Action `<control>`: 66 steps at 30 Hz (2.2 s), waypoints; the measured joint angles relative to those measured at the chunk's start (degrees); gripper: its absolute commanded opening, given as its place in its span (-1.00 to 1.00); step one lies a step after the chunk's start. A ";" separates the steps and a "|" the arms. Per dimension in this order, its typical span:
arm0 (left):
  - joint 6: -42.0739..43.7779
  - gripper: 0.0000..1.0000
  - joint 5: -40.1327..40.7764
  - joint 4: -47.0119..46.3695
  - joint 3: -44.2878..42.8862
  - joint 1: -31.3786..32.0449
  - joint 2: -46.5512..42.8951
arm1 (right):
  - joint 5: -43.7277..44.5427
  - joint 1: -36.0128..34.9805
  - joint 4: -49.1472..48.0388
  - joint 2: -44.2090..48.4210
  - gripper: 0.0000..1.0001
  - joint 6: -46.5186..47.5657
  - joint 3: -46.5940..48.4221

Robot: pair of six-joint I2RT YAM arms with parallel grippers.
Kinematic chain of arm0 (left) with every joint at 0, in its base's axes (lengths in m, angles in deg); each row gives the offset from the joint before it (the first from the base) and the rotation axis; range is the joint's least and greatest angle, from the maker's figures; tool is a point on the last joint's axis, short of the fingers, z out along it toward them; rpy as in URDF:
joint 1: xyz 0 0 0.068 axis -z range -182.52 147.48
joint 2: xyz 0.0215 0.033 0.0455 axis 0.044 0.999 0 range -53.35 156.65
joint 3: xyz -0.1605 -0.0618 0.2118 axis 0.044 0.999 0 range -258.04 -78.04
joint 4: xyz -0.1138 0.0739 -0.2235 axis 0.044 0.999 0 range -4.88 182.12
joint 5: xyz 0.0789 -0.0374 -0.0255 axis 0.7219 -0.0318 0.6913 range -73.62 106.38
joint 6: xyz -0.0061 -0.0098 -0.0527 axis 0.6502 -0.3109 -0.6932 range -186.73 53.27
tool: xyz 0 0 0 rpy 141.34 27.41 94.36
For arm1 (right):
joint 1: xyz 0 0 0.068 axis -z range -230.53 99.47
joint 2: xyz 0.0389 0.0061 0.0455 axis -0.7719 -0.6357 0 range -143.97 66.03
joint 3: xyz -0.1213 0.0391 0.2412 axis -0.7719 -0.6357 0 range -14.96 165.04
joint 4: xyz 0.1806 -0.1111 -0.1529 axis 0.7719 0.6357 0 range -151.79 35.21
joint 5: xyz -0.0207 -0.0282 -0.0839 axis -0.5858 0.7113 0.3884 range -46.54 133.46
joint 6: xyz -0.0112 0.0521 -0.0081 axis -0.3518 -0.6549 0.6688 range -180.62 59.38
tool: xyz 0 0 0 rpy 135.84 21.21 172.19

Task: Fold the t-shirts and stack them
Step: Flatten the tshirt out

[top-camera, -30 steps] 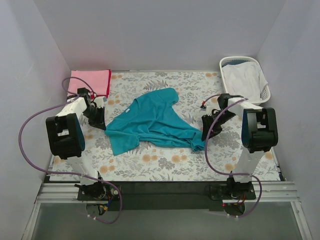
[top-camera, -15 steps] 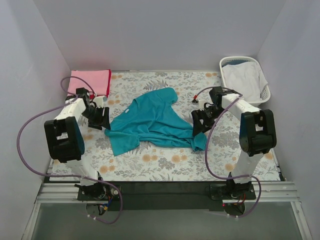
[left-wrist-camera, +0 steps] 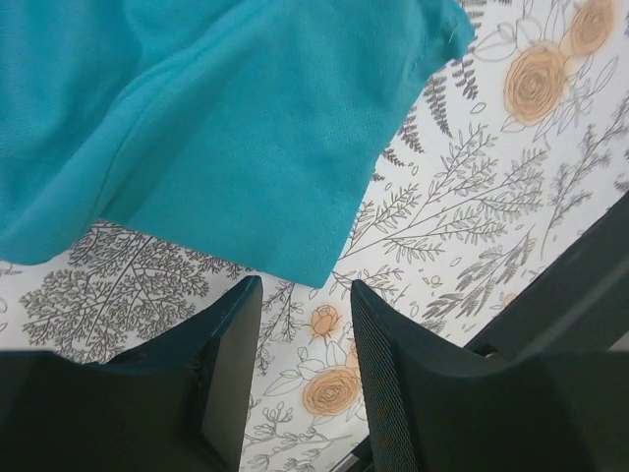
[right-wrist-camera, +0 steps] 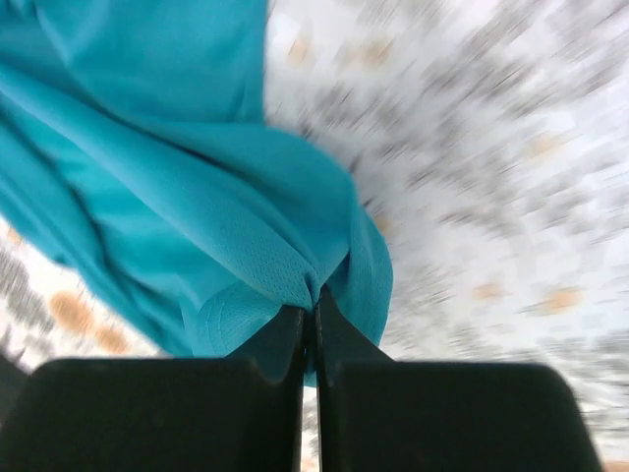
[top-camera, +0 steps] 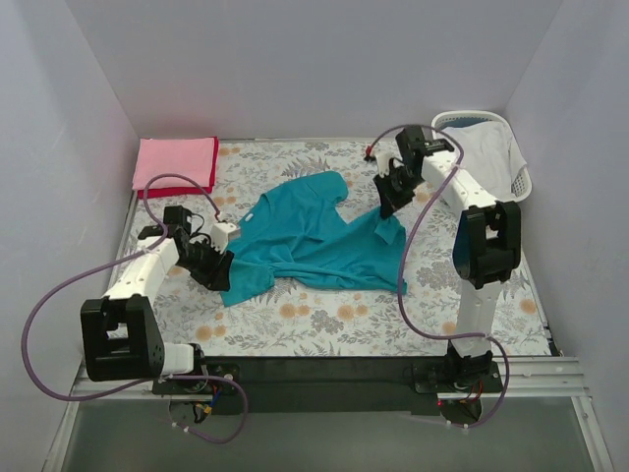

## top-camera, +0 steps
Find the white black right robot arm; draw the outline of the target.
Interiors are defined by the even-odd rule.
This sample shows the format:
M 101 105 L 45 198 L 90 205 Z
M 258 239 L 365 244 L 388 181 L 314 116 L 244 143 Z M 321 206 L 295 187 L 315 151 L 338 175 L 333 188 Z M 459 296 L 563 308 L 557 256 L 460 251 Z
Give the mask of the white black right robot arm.
M 461 299 L 454 333 L 442 336 L 447 351 L 431 358 L 417 374 L 430 388 L 450 385 L 467 390 L 492 375 L 492 325 L 498 296 L 521 262 L 521 210 L 489 193 L 463 167 L 463 147 L 443 131 L 430 140 L 425 126 L 391 128 L 399 152 L 377 153 L 369 145 L 365 159 L 375 162 L 373 182 L 382 218 L 409 204 L 417 186 L 435 186 L 431 200 L 444 200 L 459 222 L 452 262 L 461 279 Z

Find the teal t shirt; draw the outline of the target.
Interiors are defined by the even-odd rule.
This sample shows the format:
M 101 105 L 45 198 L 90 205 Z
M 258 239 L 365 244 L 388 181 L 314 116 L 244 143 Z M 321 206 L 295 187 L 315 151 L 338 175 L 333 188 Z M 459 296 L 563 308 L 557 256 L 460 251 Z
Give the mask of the teal t shirt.
M 262 194 L 240 220 L 225 306 L 250 300 L 279 278 L 323 290 L 396 291 L 406 230 L 374 208 L 345 221 L 337 211 L 348 187 L 335 171 L 287 181 Z

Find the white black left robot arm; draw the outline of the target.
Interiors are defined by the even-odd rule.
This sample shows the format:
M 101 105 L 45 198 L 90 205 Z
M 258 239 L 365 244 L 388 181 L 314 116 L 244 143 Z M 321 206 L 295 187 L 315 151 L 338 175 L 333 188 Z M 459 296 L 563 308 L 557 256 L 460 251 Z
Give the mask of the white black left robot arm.
M 200 362 L 202 351 L 192 343 L 165 342 L 153 304 L 175 266 L 209 291 L 229 290 L 234 254 L 228 244 L 239 235 L 237 225 L 217 221 L 203 241 L 196 241 L 192 212 L 182 206 L 167 207 L 162 221 L 143 228 L 138 255 L 101 298 L 82 305 L 88 377 L 105 382 L 175 376 L 184 391 L 202 391 L 209 380 L 209 370 Z

